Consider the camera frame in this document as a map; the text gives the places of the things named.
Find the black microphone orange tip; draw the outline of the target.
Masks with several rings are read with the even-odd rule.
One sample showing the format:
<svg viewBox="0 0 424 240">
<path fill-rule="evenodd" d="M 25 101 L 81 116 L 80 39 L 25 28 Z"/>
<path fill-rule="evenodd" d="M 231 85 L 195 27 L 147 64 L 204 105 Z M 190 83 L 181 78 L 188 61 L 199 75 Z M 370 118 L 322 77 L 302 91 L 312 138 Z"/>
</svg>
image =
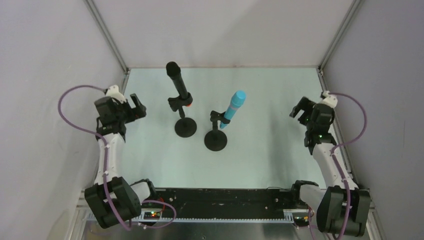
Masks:
<svg viewBox="0 0 424 240">
<path fill-rule="evenodd" d="M 187 91 L 179 65 L 174 61 L 170 61 L 166 64 L 165 69 L 167 76 L 172 80 L 178 92 L 178 99 L 183 102 L 182 105 L 187 107 L 190 106 L 193 102 L 193 98 Z"/>
</svg>

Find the blue microphone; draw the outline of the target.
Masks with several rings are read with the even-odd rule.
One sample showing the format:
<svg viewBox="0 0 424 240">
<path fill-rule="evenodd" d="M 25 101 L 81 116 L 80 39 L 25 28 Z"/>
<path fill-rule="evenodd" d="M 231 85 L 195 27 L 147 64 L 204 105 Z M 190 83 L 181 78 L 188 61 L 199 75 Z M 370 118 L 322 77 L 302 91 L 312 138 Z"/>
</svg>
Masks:
<svg viewBox="0 0 424 240">
<path fill-rule="evenodd" d="M 231 121 L 237 110 L 244 104 L 246 93 L 243 90 L 236 91 L 230 99 L 230 103 L 226 111 L 223 113 L 223 118 Z"/>
</svg>

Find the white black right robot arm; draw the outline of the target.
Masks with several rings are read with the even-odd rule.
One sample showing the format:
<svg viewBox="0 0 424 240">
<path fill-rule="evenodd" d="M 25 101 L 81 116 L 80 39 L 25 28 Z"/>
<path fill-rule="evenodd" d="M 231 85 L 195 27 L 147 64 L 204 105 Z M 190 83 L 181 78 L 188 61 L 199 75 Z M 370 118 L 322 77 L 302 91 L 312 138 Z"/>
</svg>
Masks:
<svg viewBox="0 0 424 240">
<path fill-rule="evenodd" d="M 326 190 L 318 184 L 298 180 L 292 186 L 298 199 L 314 211 L 315 222 L 322 233 L 361 237 L 365 234 L 371 196 L 350 177 L 342 161 L 338 159 L 338 144 L 330 133 L 335 120 L 338 99 L 334 94 L 322 95 L 320 102 L 302 97 L 290 112 L 306 127 L 304 146 L 317 162 L 324 178 Z"/>
</svg>

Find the black microphone stand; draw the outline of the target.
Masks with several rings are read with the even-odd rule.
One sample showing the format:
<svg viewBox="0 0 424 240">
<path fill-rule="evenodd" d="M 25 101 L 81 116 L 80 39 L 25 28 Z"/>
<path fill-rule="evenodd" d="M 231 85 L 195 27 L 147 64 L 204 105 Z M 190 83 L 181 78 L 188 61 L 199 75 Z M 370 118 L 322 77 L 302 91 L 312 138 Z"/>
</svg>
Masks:
<svg viewBox="0 0 424 240">
<path fill-rule="evenodd" d="M 190 92 L 187 97 L 169 97 L 168 104 L 173 112 L 178 112 L 180 119 L 175 123 L 175 133 L 181 138 L 189 138 L 195 134 L 197 124 L 194 119 L 186 117 L 183 107 L 189 107 L 193 102 L 193 97 Z"/>
<path fill-rule="evenodd" d="M 228 138 L 226 134 L 219 130 L 218 121 L 221 121 L 224 124 L 229 124 L 231 121 L 224 117 L 225 112 L 219 113 L 212 110 L 210 112 L 210 121 L 212 122 L 212 130 L 210 130 L 204 137 L 205 146 L 214 152 L 223 150 L 227 143 Z"/>
</svg>

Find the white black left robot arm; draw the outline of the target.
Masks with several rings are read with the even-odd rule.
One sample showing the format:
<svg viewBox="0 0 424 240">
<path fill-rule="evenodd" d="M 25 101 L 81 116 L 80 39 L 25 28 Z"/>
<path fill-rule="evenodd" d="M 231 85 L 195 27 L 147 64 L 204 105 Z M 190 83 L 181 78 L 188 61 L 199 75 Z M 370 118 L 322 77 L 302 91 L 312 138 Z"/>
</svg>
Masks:
<svg viewBox="0 0 424 240">
<path fill-rule="evenodd" d="M 84 198 L 103 229 L 140 216 L 142 202 L 157 196 L 149 179 L 129 184 L 122 174 L 126 124 L 147 115 L 138 96 L 132 93 L 130 98 L 134 107 L 124 96 L 107 95 L 94 103 L 99 114 L 96 119 L 99 164 L 94 184 L 85 189 Z"/>
</svg>

